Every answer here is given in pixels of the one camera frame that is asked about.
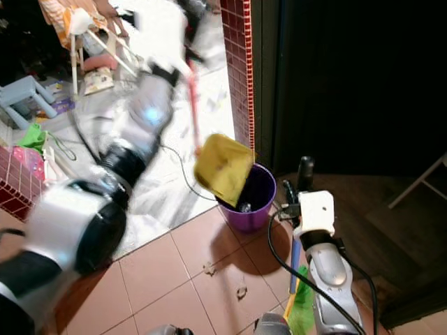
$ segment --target pink tile floor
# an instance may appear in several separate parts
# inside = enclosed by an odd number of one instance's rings
[[[283,258],[290,257],[290,233],[285,225],[274,227]],[[203,271],[207,262],[217,270],[213,277]],[[284,312],[289,278],[270,254],[265,229],[234,232],[215,207],[78,283],[57,309],[58,329],[65,335],[143,335],[173,324],[195,335],[253,334],[262,313]],[[238,301],[241,285],[247,295]],[[372,334],[370,312],[360,310]]]

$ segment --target white floor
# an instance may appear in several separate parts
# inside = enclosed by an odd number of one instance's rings
[[[138,12],[141,1],[144,0],[113,1],[113,5],[124,3],[125,8]],[[145,6],[149,3],[156,4],[157,1],[146,2]],[[163,42],[162,35],[159,40],[148,41],[146,36],[142,36],[130,24],[127,22],[124,24],[130,36],[129,45],[138,54],[147,52],[143,50],[144,48],[156,47],[157,43]],[[204,28],[205,33],[201,35],[197,47],[197,50],[207,59],[207,67],[201,66],[198,69],[198,120],[202,142],[213,133],[223,133],[234,138],[220,16],[211,16]],[[123,77],[122,71],[119,72],[118,77]],[[78,101],[76,112],[81,128],[94,146],[103,147],[107,142],[108,129],[117,114],[122,111],[119,107],[122,106],[121,103],[126,95],[131,94],[132,87],[132,83],[116,81],[115,88],[81,97]],[[195,158],[191,111],[183,82],[177,87],[173,107],[175,109],[173,121],[163,134],[162,141],[180,153],[190,184],[201,194],[212,197],[193,178],[192,169]],[[87,150],[80,144],[66,114],[46,121],[43,123],[43,128],[61,138],[75,151],[78,159],[69,164],[80,177],[87,176],[93,161],[88,156]],[[21,136],[22,132],[15,134],[15,138]],[[139,248],[215,204],[216,202],[202,199],[188,189],[176,155],[161,149],[134,190],[126,235],[115,258],[120,258]]]

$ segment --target purple bucket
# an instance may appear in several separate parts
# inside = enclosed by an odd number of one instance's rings
[[[277,183],[265,167],[255,164],[250,170],[236,208],[217,198],[217,202],[228,223],[241,232],[255,232],[261,229],[268,219],[268,213],[277,194]],[[240,204],[249,203],[251,211],[237,211]]]

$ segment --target white chair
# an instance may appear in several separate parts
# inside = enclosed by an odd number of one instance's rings
[[[29,75],[5,87],[0,86],[0,106],[20,129],[28,129],[29,122],[11,106],[27,98],[33,98],[49,118],[57,116],[50,105],[54,102],[52,94]]]
[[[393,209],[403,198],[405,198],[417,185],[420,183],[426,185],[429,189],[434,191],[437,195],[447,200],[447,195],[443,194],[440,190],[431,185],[428,181],[425,180],[428,176],[431,175],[433,171],[435,171],[441,164],[447,167],[447,152],[441,156],[432,166],[428,168],[417,180],[415,180],[412,185],[410,185],[404,192],[402,192],[393,202],[388,205],[389,209]]]

